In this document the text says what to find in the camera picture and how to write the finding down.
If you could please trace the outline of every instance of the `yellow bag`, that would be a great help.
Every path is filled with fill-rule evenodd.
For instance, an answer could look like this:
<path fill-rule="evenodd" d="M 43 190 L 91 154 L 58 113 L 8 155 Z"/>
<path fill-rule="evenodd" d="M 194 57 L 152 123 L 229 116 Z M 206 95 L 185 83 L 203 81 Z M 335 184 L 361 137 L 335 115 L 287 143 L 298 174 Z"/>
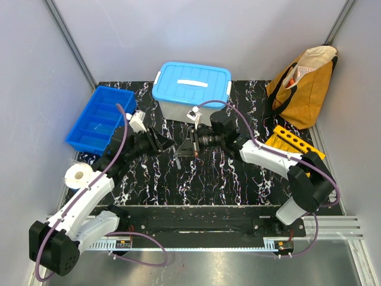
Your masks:
<path fill-rule="evenodd" d="M 298 129 L 313 126 L 338 61 L 336 53 L 332 46 L 308 49 L 278 74 L 266 87 L 271 114 Z"/>

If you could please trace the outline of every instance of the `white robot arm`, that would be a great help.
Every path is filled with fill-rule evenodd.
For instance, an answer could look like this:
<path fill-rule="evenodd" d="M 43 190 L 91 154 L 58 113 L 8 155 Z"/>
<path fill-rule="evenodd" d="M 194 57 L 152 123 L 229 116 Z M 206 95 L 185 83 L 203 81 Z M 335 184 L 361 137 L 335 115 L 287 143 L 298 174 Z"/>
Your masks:
<path fill-rule="evenodd" d="M 210 121 L 211 128 L 206 125 L 189 128 L 188 138 L 176 151 L 176 156 L 197 157 L 203 148 L 221 146 L 231 159 L 265 167 L 286 178 L 290 183 L 292 196 L 276 213 L 277 219 L 283 225 L 292 224 L 306 213 L 316 212 L 333 191 L 333 185 L 321 174 L 297 162 L 305 161 L 332 178 L 315 152 L 295 154 L 265 147 L 262 143 L 254 144 L 251 138 L 237 133 L 232 119 L 225 111 L 213 113 Z"/>
<path fill-rule="evenodd" d="M 292 197 L 276 212 L 277 223 L 287 226 L 306 212 L 314 213 L 332 192 L 332 185 L 319 174 L 306 170 L 295 161 L 288 160 L 292 155 L 300 160 L 306 160 L 309 164 L 330 175 L 316 153 L 309 152 L 302 155 L 277 149 L 278 153 L 281 152 L 285 155 L 285 158 L 282 158 L 265 151 L 260 146 L 255 145 L 251 139 L 237 133 L 232 120 L 226 116 L 224 111 L 213 113 L 211 123 L 212 128 L 199 125 L 196 129 L 191 126 L 188 138 L 176 151 L 175 156 L 197 157 L 203 148 L 221 146 L 225 154 L 232 159 L 257 164 L 288 179 Z M 115 184 L 121 181 L 128 171 L 130 161 L 142 154 L 159 155 L 174 144 L 174 141 L 160 135 L 153 128 L 146 128 L 143 124 L 135 124 L 134 120 L 131 120 L 130 125 L 139 133 L 136 136 L 129 135 L 127 137 L 123 151 L 114 165 L 108 169 L 108 172 L 83 195 L 81 195 L 83 189 L 78 190 L 71 200 L 46 223 L 36 221 L 30 227 L 30 259 L 36 261 L 43 239 L 49 231 L 54 229 L 49 243 L 43 249 L 40 263 L 51 271 L 64 276 L 72 270 L 80 254 L 91 244 L 106 234 L 114 232 L 120 227 L 121 222 L 128 223 L 126 211 L 116 206 L 109 206 L 96 218 L 83 224 L 98 202 L 113 190 Z M 109 165 L 121 145 L 122 135 L 123 130 L 121 128 L 115 130 L 104 155 L 93 166 L 93 172 L 89 176 L 88 183 L 98 177 Z M 67 211 L 62 220 L 62 213 L 74 201 L 76 201 L 75 204 Z"/>

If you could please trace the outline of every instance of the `white wall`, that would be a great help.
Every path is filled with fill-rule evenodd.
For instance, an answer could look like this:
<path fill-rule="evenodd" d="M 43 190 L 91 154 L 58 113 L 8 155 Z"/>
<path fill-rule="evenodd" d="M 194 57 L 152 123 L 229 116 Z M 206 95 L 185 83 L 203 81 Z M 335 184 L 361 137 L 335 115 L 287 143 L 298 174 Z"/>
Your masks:
<path fill-rule="evenodd" d="M 154 80 L 168 61 L 272 79 L 324 43 L 345 0 L 55 0 L 97 81 Z"/>
<path fill-rule="evenodd" d="M 91 89 L 43 1 L 1 1 L 0 26 L 0 284 L 27 285 L 28 230 L 57 210 Z"/>
<path fill-rule="evenodd" d="M 338 64 L 318 119 L 349 214 L 381 278 L 381 2 L 358 1 L 335 41 Z"/>

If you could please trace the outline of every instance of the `table surface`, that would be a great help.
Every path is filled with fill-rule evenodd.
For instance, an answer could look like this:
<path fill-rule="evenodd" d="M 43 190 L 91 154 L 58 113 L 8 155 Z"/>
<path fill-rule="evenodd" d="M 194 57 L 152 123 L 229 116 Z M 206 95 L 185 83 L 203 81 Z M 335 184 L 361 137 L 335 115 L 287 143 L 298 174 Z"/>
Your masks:
<path fill-rule="evenodd" d="M 234 81 L 230 103 L 236 106 L 255 131 L 266 141 L 277 125 L 312 144 L 306 130 L 298 130 L 281 117 L 266 112 L 265 80 Z M 134 91 L 138 109 L 146 112 L 145 124 L 164 136 L 170 136 L 178 147 L 186 138 L 187 124 L 163 118 L 160 106 L 152 98 L 153 82 L 102 82 L 99 85 Z M 239 132 L 248 134 L 241 118 L 233 110 Z M 93 164 L 98 156 L 80 153 L 78 161 Z M 227 158 L 220 148 L 211 148 L 199 158 L 181 158 L 178 170 L 173 150 L 157 157 L 142 156 L 133 161 L 122 183 L 115 186 L 99 205 L 271 205 L 283 204 L 291 195 L 288 181 L 261 166 Z M 69 191 L 65 202 L 73 195 Z"/>

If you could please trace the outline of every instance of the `white tape roll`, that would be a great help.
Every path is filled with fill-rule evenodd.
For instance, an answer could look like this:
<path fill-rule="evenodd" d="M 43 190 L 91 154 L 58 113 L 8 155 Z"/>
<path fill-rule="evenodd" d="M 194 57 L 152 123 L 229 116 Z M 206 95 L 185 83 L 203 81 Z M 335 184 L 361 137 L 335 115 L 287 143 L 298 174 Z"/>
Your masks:
<path fill-rule="evenodd" d="M 93 169 L 86 163 L 72 165 L 65 174 L 65 184 L 71 189 L 81 189 L 89 185 Z"/>

